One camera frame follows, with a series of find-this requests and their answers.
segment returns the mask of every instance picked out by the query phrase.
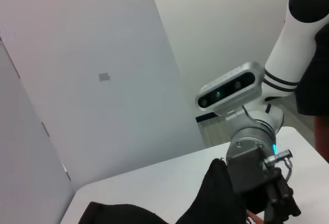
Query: black strip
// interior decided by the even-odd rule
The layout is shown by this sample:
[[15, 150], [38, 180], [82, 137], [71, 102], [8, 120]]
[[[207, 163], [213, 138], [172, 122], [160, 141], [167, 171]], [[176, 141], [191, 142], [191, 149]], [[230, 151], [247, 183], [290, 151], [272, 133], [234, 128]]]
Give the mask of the black strip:
[[280, 125], [280, 128], [279, 130], [281, 129], [281, 127], [283, 126], [283, 122], [284, 122], [284, 114], [283, 114], [283, 119], [282, 119], [282, 122], [281, 122], [281, 125]]
[[195, 119], [196, 119], [196, 122], [199, 123], [199, 122], [202, 122], [202, 121], [205, 121], [205, 120], [215, 118], [217, 116], [218, 116], [217, 114], [215, 114], [214, 112], [211, 112], [211, 113], [208, 113], [208, 114], [205, 114], [205, 115], [198, 116]]
[[280, 98], [280, 97], [267, 97], [267, 98], [265, 98], [265, 102], [269, 102], [269, 101], [272, 101], [272, 100], [274, 100], [274, 99], [277, 99], [277, 98]]
[[21, 76], [20, 76], [20, 74], [19, 74], [19, 71], [17, 71], [17, 68], [15, 67], [14, 62], [12, 61], [12, 59], [11, 59], [9, 53], [8, 53], [8, 50], [7, 50], [6, 46], [5, 46], [5, 44], [2, 43], [2, 45], [4, 46], [4, 49], [5, 49], [5, 51], [6, 51], [7, 55], [8, 55], [8, 58], [9, 58], [9, 60], [10, 60], [10, 62], [11, 62], [11, 65], [14, 67], [14, 70], [15, 70], [17, 76], [19, 77], [19, 79], [21, 79]]
[[288, 82], [288, 81], [285, 81], [285, 80], [282, 80], [282, 79], [279, 79], [277, 78], [276, 76], [270, 74], [266, 69], [265, 69], [265, 74], [270, 77], [271, 79], [281, 83], [281, 84], [285, 84], [285, 85], [289, 85], [289, 86], [297, 86], [298, 85], [298, 82], [295, 83], [295, 82]]
[[71, 181], [71, 178], [70, 178], [70, 176], [69, 176], [69, 174], [68, 174], [67, 171], [66, 171], [66, 175], [67, 175], [68, 179]]
[[256, 127], [256, 126], [246, 126], [246, 127], [243, 127], [243, 128], [241, 128], [241, 129], [237, 130], [237, 131], [233, 134], [233, 136], [231, 136], [231, 137], [233, 138], [238, 132], [240, 132], [240, 131], [242, 131], [242, 130], [244, 130], [244, 129], [248, 129], [248, 128], [253, 128], [253, 129], [261, 130], [261, 131], [263, 131], [264, 133], [266, 133], [270, 138], [275, 137], [275, 134], [273, 134], [273, 136], [271, 136], [271, 134], [269, 134], [266, 130], [264, 130], [264, 129], [260, 128], [260, 127]]
[[259, 123], [261, 123], [262, 125], [266, 125], [266, 126], [268, 126], [268, 128], [269, 128], [273, 133], [275, 133], [274, 130], [273, 130], [273, 128], [272, 128], [267, 122], [265, 122], [264, 120], [259, 120], [259, 119], [255, 119], [255, 120], [258, 121]]
[[280, 86], [278, 86], [278, 85], [275, 85], [275, 84], [269, 82], [269, 81], [266, 80], [266, 79], [263, 79], [263, 82], [264, 82], [265, 84], [267, 84], [268, 86], [271, 86], [271, 87], [274, 88], [274, 89], [277, 89], [277, 90], [280, 90], [280, 91], [284, 91], [284, 92], [294, 92], [295, 89], [296, 89], [296, 88], [294, 88], [294, 89], [282, 88], [282, 87], [280, 87]]
[[49, 135], [49, 133], [48, 133], [48, 131], [47, 131], [47, 128], [46, 128], [45, 124], [44, 124], [43, 122], [41, 122], [41, 124], [42, 124], [43, 129], [45, 130], [47, 136], [50, 137], [50, 135]]
[[272, 107], [272, 105], [269, 103], [269, 104], [267, 104], [267, 107], [266, 107], [266, 110], [265, 110], [265, 112], [268, 114], [269, 113], [269, 111], [271, 110], [271, 107]]

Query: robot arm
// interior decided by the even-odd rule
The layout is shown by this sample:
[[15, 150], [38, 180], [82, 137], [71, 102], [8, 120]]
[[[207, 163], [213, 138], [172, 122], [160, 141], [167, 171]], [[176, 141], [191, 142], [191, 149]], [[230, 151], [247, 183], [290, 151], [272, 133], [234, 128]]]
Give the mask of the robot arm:
[[281, 160], [292, 167], [290, 151], [276, 152], [284, 114], [265, 99], [295, 90], [316, 51], [314, 37], [327, 23], [329, 0], [289, 0], [284, 28], [265, 69], [244, 64], [204, 86], [196, 97], [199, 109], [226, 116], [231, 134], [226, 160], [234, 191], [252, 212], [265, 210], [265, 223], [283, 223], [301, 213], [289, 176], [285, 180], [275, 167]]
[[289, 0], [285, 25], [265, 64], [262, 96], [246, 105], [255, 119], [265, 120], [275, 133], [281, 128], [283, 113], [276, 107], [266, 117], [268, 97], [293, 93], [309, 66], [315, 51], [315, 35], [329, 23], [329, 0]]

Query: white panel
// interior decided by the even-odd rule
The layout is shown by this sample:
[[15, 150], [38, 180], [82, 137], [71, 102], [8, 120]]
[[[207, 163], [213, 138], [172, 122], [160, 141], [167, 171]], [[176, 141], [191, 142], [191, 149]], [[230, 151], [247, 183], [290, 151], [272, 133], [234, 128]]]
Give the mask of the white panel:
[[154, 0], [0, 9], [5, 45], [76, 189], [204, 148]]
[[265, 65], [288, 0], [155, 0], [189, 103], [200, 88], [248, 61]]
[[0, 44], [0, 222], [56, 224], [73, 187]]

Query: black fabric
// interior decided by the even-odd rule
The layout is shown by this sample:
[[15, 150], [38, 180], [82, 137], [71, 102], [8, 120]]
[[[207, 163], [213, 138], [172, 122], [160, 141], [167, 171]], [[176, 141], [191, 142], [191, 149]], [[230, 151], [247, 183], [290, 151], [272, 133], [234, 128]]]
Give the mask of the black fabric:
[[329, 115], [329, 24], [315, 36], [316, 52], [295, 91], [303, 115]]
[[[215, 159], [190, 208], [176, 224], [245, 224], [246, 207], [233, 193], [224, 161]], [[79, 224], [167, 224], [156, 214], [130, 205], [91, 202]]]

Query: small gray sticker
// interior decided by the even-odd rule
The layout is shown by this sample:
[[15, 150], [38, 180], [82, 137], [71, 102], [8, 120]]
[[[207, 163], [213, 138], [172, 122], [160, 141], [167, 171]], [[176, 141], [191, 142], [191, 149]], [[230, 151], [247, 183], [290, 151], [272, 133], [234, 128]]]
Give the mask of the small gray sticker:
[[107, 72], [98, 74], [99, 81], [109, 80], [109, 75]]

